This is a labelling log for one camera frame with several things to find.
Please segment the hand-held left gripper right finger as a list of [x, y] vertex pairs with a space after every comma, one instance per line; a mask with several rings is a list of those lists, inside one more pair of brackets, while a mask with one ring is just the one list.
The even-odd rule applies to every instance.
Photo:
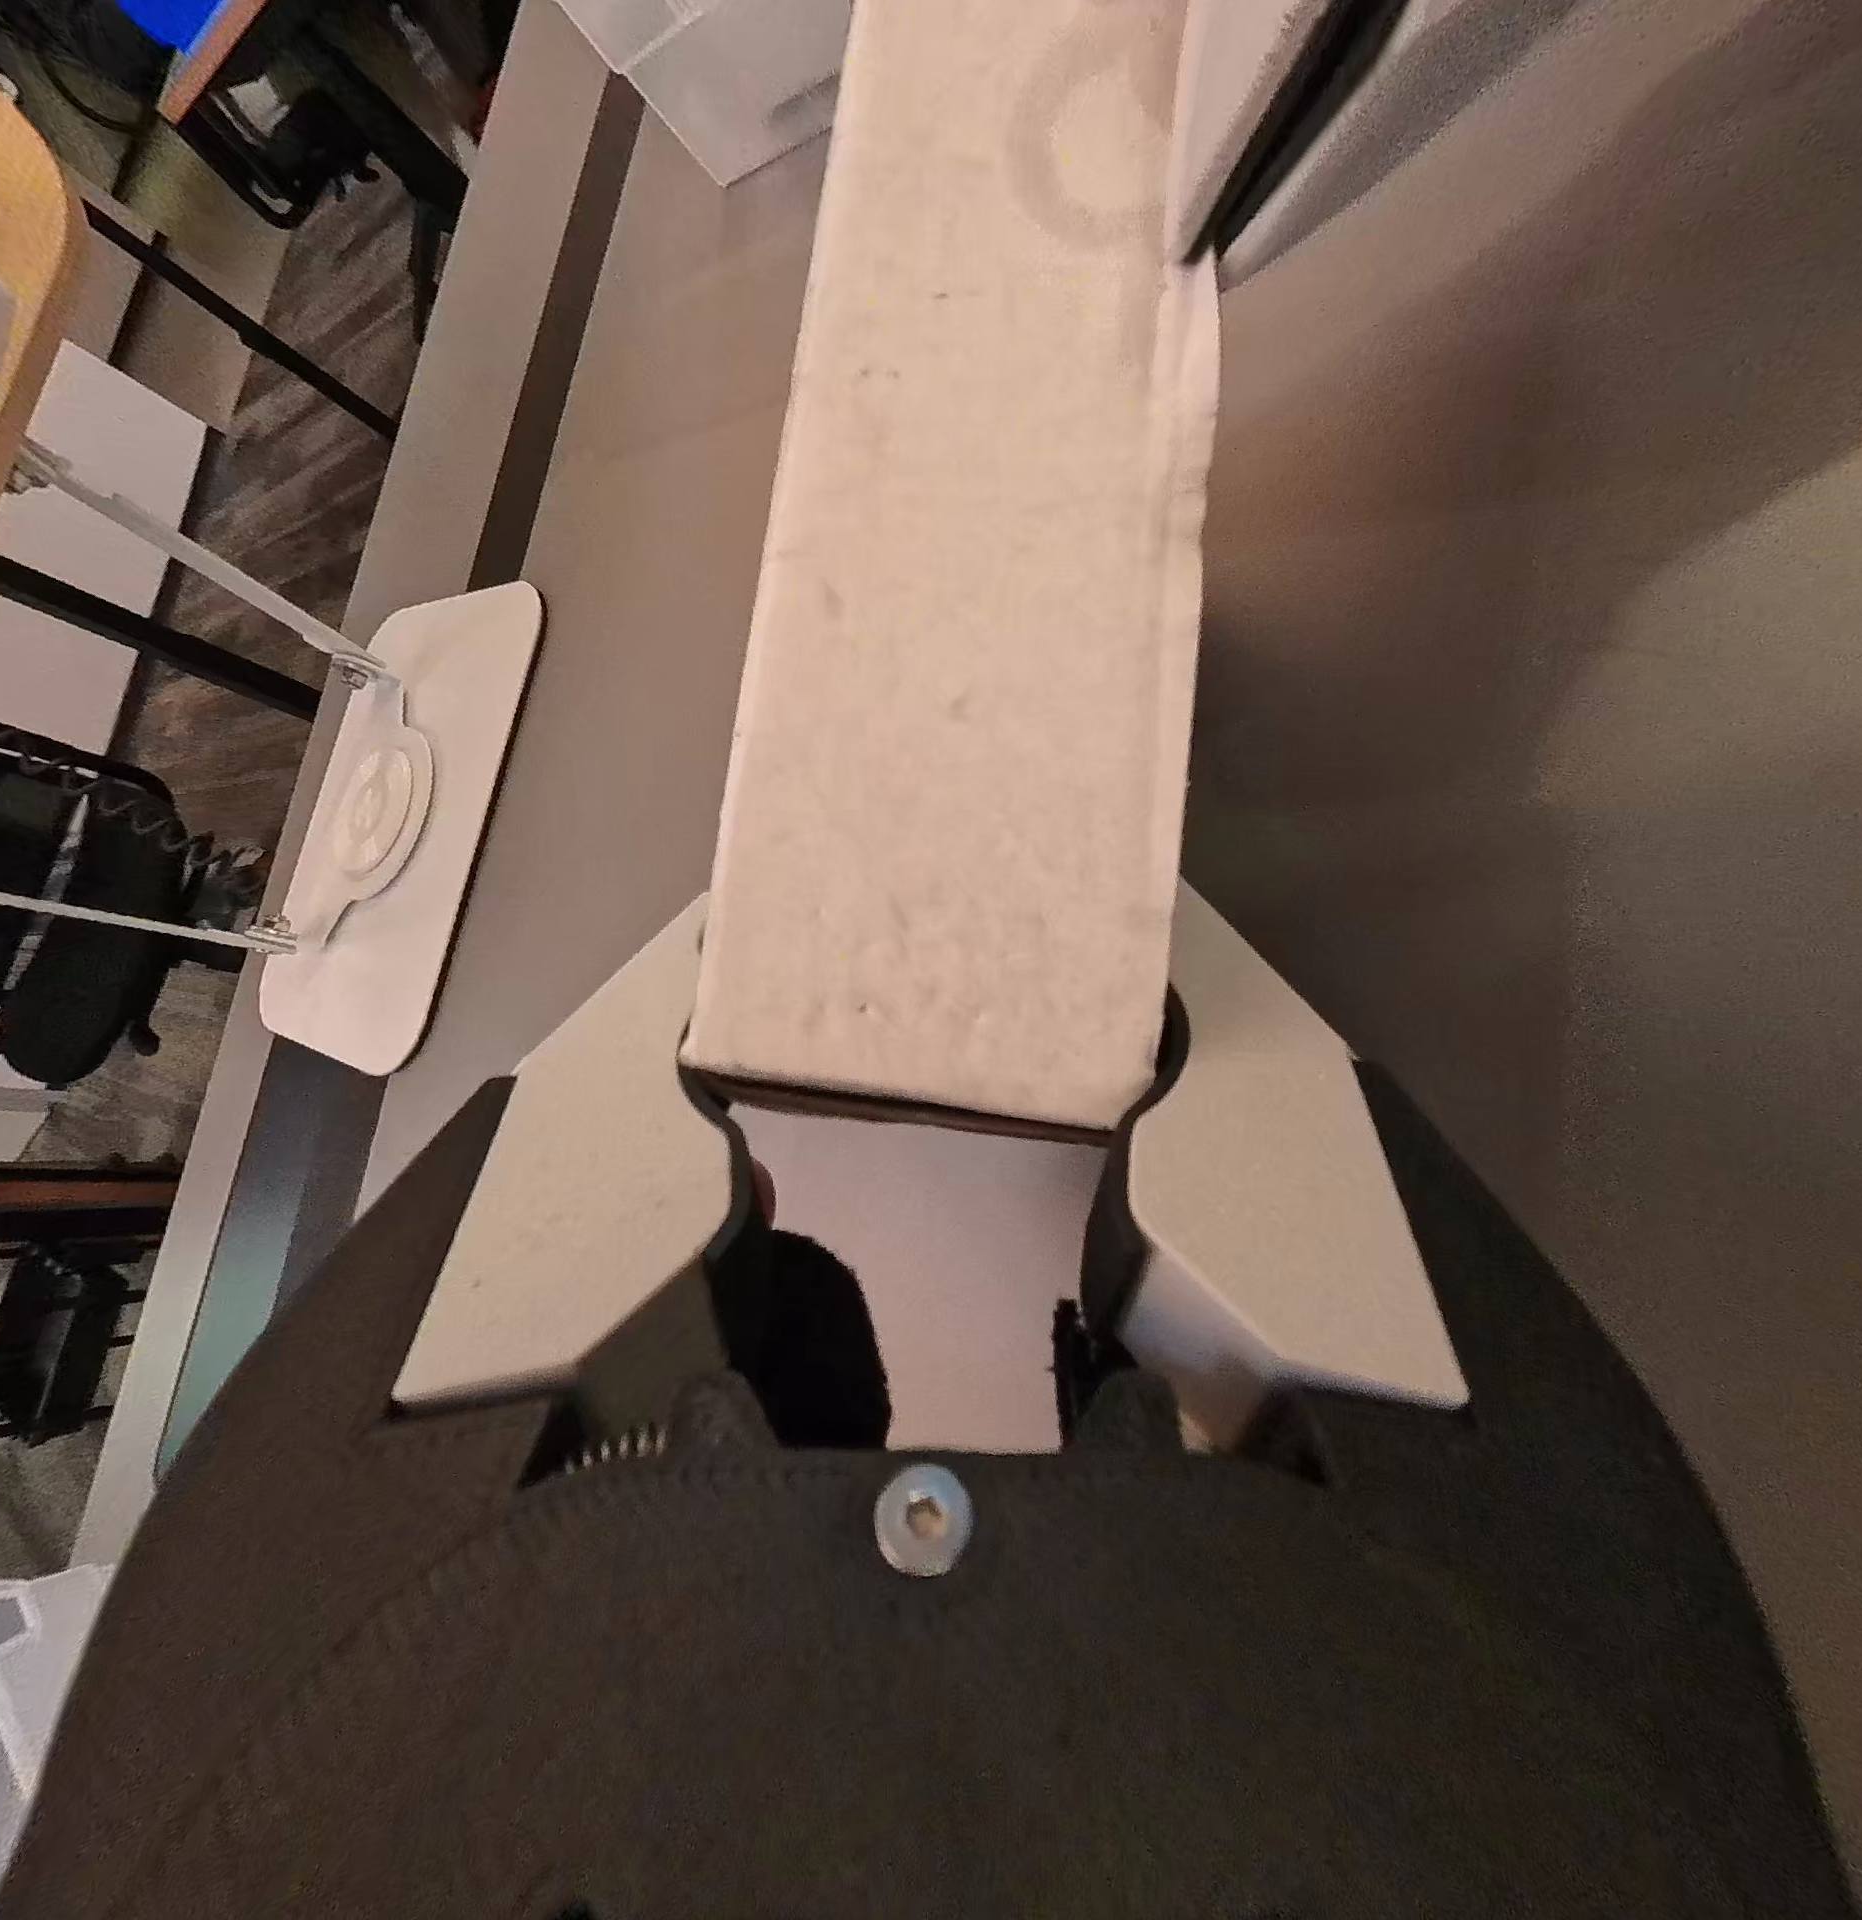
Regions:
[[1159, 1076], [1111, 1136], [1080, 1302], [1212, 1451], [1302, 1388], [1470, 1399], [1350, 1044], [1187, 879]]

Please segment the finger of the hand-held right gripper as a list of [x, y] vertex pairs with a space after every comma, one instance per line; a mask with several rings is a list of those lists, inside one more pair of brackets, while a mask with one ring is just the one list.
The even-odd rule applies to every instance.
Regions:
[[1191, 4], [1172, 263], [1265, 272], [1402, 163], [1405, 1]]

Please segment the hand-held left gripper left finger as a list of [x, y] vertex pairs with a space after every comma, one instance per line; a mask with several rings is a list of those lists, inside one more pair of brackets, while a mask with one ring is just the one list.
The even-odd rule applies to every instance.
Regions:
[[555, 1394], [621, 1438], [725, 1367], [706, 1267], [755, 1189], [737, 1127], [680, 1068], [703, 918], [701, 895], [515, 1068], [396, 1406]]

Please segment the white cardboard box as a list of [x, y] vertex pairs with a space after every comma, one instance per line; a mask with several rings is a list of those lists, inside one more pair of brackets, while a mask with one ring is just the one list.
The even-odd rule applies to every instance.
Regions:
[[1222, 324], [1186, 4], [857, 4], [684, 1060], [1095, 1136], [1155, 1076]]

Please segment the black office chair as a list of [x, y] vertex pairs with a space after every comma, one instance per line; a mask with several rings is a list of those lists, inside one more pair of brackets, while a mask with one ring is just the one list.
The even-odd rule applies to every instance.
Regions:
[[239, 971], [221, 942], [72, 920], [53, 907], [235, 933], [260, 907], [270, 851], [195, 833], [171, 790], [125, 761], [72, 754], [33, 733], [0, 739], [0, 1057], [66, 1091], [150, 1029], [183, 962]]

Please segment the white panel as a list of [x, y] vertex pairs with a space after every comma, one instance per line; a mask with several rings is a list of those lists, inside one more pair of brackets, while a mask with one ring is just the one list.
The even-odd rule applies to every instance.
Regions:
[[[178, 525], [199, 474], [205, 425], [76, 343], [62, 343], [31, 438]], [[0, 556], [148, 615], [169, 559], [80, 502], [33, 490], [0, 503]], [[136, 651], [0, 596], [0, 720], [101, 749], [115, 731]]]

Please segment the round white mount disc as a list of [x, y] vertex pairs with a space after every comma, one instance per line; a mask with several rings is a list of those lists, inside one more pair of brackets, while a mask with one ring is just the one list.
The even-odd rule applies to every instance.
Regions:
[[381, 895], [410, 862], [433, 797], [433, 752], [399, 678], [352, 687], [294, 870], [302, 943], [326, 947], [349, 907]]

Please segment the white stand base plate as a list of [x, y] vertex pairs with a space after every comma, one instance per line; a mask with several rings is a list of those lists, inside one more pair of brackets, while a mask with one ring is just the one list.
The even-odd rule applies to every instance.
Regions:
[[326, 947], [298, 942], [294, 870], [283, 895], [288, 949], [265, 954], [260, 1013], [265, 1029], [370, 1076], [393, 1074], [422, 1042], [513, 730], [544, 636], [544, 601], [530, 584], [463, 593], [393, 612], [361, 656], [337, 658], [352, 687], [399, 678], [411, 723], [433, 752], [433, 797], [415, 848], [373, 899], [349, 907]]

